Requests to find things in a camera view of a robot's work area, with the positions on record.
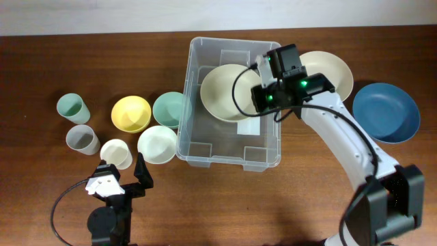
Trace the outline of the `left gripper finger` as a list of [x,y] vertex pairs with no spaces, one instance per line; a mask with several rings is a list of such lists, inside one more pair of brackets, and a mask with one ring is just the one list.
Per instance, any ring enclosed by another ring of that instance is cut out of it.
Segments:
[[137,161],[134,170],[134,176],[144,189],[151,189],[154,187],[153,178],[146,167],[146,162],[142,153],[138,153]]
[[114,166],[114,164],[104,164],[104,165],[97,166],[96,168],[97,177],[108,176],[108,175],[113,175],[116,181],[119,181],[120,179],[120,173],[116,168],[116,166]]

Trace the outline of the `blue plate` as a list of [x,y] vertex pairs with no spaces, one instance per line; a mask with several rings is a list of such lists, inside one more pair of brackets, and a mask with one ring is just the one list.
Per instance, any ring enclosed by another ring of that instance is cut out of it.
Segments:
[[386,144],[412,139],[421,125],[421,114],[414,99],[388,83],[372,83],[359,90],[352,111],[370,137]]

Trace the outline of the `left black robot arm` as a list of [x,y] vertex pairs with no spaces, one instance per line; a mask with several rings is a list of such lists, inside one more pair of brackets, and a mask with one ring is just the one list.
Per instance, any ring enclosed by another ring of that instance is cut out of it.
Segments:
[[116,166],[102,160],[87,181],[88,194],[105,203],[93,210],[87,220],[92,245],[129,244],[132,200],[145,196],[145,191],[154,186],[142,154],[138,154],[134,176],[137,182],[121,185]]

